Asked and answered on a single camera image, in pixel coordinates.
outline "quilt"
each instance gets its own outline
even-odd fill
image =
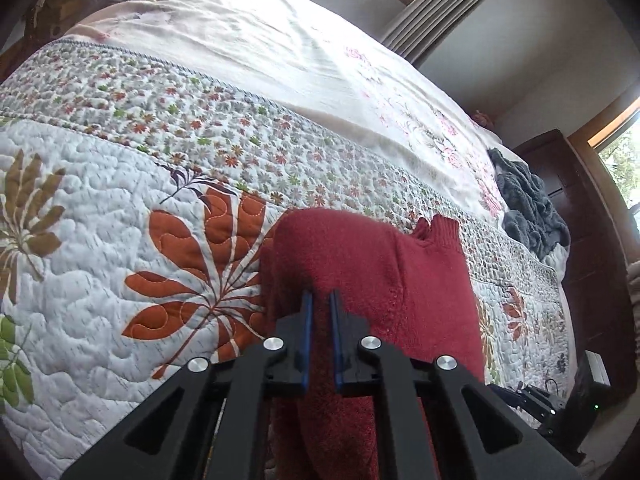
[[[260,247],[290,208],[456,218],[486,380],[566,392],[553,269],[423,176],[203,73],[46,46],[0,87],[0,188],[0,413],[44,479],[189,359],[260,341]]]

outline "gray fuzzy blanket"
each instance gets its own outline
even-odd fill
[[[555,244],[568,247],[569,229],[549,200],[542,179],[532,174],[525,164],[506,160],[496,148],[488,153],[496,170],[500,169],[495,181],[510,209],[502,222],[507,234],[527,246],[540,260]]]

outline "curtain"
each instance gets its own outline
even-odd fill
[[[414,66],[482,0],[414,0],[387,27],[381,43]]]

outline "white sheet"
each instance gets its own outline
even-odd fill
[[[491,130],[487,130],[479,124],[476,124],[476,135],[484,144],[486,149],[490,150],[492,148],[497,148],[498,151],[502,153],[502,156],[507,160],[510,160],[512,162],[522,162],[523,164],[526,164],[524,160],[522,160],[518,155],[507,148],[500,140],[500,137],[494,134]]]
[[[483,139],[404,59],[308,0],[133,0],[68,35],[172,60],[279,102],[502,222],[506,205],[484,153],[495,139]]]

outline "brown leaf pattern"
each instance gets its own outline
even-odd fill
[[[47,230],[56,224],[65,209],[52,206],[43,216],[41,209],[58,189],[65,170],[60,169],[38,185],[42,159],[36,153],[24,167],[24,152],[20,150],[4,178],[4,194],[0,203],[0,301],[8,293],[17,300],[18,261],[26,262],[34,277],[42,274],[34,257],[44,258],[60,247],[58,237]]]
[[[527,313],[524,310],[524,300],[518,291],[510,286],[507,289],[511,301],[502,304],[504,313],[514,321],[510,321],[507,325],[509,330],[513,330],[513,340],[517,341],[523,337],[524,344],[527,344],[527,335],[529,335],[529,325],[527,324]]]

